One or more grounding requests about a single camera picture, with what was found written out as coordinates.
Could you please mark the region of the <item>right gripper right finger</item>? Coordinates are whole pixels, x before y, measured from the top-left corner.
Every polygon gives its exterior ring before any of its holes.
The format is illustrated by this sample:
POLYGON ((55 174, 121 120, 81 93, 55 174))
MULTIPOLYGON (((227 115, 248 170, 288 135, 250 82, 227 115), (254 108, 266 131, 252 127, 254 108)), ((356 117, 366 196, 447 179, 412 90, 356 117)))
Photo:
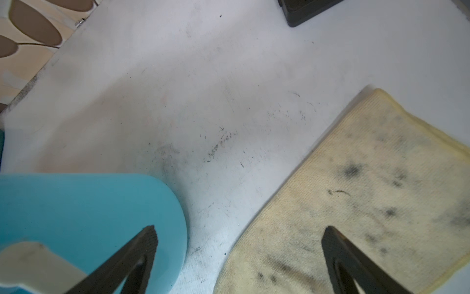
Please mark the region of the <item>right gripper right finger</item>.
POLYGON ((333 226, 321 240, 330 282, 336 294, 408 294, 399 284, 333 226))

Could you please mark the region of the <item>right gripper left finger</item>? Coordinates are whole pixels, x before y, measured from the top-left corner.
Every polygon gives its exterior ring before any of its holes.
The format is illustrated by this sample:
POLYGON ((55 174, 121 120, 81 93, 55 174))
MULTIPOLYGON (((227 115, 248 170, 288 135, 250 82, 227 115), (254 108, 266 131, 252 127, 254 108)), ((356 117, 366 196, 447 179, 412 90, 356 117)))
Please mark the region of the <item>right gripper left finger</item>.
POLYGON ((146 292, 158 237, 153 225, 145 227, 89 276, 73 286, 69 294, 122 294, 146 292))

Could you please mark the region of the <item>blue plastic bucket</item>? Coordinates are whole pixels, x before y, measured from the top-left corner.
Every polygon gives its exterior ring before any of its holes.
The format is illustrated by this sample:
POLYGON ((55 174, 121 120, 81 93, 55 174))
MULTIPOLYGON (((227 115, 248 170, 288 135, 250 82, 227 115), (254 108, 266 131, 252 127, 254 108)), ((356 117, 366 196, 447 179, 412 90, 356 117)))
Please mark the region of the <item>blue plastic bucket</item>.
POLYGON ((1 255, 44 249, 83 274, 147 226, 158 237, 147 291, 167 294, 187 251, 181 205, 160 180, 139 174, 2 174, 1 255))

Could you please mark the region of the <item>yellow cloth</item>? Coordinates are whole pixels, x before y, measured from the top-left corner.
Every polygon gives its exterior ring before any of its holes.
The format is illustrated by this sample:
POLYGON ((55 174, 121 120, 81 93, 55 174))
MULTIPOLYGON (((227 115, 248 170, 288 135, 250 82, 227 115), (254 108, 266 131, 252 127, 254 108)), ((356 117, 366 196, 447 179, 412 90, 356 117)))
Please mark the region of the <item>yellow cloth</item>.
POLYGON ((217 294, 330 294, 333 226, 430 294, 470 263, 470 149, 376 89, 343 116, 232 248, 217 294))

